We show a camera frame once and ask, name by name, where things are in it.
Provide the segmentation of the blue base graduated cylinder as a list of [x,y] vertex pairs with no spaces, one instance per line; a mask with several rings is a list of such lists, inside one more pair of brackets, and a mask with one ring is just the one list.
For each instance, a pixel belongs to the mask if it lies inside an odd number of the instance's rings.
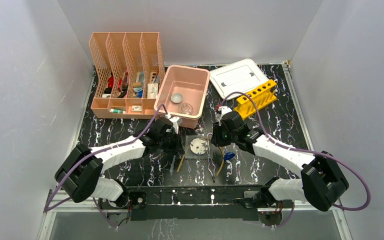
[[224,154],[223,160],[224,161],[229,161],[232,158],[234,158],[235,156],[236,156],[236,154],[234,152],[227,152],[226,154]]

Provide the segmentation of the clear plastic pipette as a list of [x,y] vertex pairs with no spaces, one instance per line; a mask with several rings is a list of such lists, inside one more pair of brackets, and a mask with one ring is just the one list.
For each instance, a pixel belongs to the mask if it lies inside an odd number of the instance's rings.
[[174,173],[174,165],[175,165],[176,158],[177,158],[177,155],[174,154],[173,158],[172,158],[172,161],[171,161],[171,164],[170,164],[170,169],[169,169],[170,175],[172,175]]

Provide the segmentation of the yellow rubber tube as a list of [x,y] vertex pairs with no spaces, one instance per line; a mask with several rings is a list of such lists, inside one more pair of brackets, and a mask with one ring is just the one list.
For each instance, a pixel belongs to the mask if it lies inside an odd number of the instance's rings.
[[177,169],[176,169],[176,172],[177,172],[177,173],[181,170],[181,168],[182,168],[182,166],[183,166],[183,163],[184,163],[184,161],[185,161],[185,158],[186,158],[186,155],[185,155],[185,154],[182,155],[182,157],[181,157],[181,159],[180,159],[180,162],[179,162],[179,165],[178,165],[178,167],[177,167]]

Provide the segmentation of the clear glass flask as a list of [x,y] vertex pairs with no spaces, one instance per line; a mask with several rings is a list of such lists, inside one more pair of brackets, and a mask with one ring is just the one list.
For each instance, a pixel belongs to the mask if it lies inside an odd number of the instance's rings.
[[192,115],[194,112],[194,109],[191,104],[184,102],[178,106],[177,112],[183,115]]

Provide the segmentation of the white evaporating dish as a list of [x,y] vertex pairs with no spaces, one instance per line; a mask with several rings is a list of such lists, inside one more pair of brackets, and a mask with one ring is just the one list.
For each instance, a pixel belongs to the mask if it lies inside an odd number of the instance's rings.
[[170,96],[170,101],[174,104],[180,104],[183,101],[183,95],[181,93],[173,93]]

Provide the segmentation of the pink plastic bin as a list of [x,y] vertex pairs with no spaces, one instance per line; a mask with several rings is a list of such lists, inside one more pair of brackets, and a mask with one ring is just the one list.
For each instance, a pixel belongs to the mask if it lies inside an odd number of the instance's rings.
[[[159,87],[154,110],[160,116],[164,116],[168,112],[173,117],[180,117],[182,119],[181,127],[196,128],[203,113],[209,82],[210,72],[206,69],[170,65]],[[171,102],[170,98],[174,93],[183,95],[181,103]],[[178,106],[182,103],[192,105],[192,115],[178,113]]]

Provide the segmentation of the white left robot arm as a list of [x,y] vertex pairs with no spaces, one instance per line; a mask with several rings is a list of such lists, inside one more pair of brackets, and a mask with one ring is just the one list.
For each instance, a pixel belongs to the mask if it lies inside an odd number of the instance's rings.
[[61,188],[75,203],[88,198],[99,198],[124,208],[130,201],[130,191],[117,179],[103,177],[103,173],[130,160],[143,158],[157,150],[177,154],[180,146],[178,116],[158,118],[141,132],[124,140],[101,147],[78,144],[54,175]]

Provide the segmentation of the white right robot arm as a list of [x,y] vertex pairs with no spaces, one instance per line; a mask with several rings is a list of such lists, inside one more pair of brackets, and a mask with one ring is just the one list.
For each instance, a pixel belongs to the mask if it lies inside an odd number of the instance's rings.
[[240,114],[227,106],[219,107],[213,123],[211,143],[217,147],[235,144],[240,150],[266,158],[297,175],[297,179],[273,177],[253,196],[240,203],[246,208],[275,207],[284,200],[310,203],[326,212],[349,189],[338,163],[321,155],[294,151],[291,145],[272,140],[261,127],[249,128]]

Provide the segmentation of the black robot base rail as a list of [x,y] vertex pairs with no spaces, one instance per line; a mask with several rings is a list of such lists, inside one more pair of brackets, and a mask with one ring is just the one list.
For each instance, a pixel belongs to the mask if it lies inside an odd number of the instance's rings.
[[121,206],[99,199],[110,213],[126,210],[132,221],[158,219],[241,219],[279,224],[291,200],[267,205],[255,198],[258,186],[131,187]]

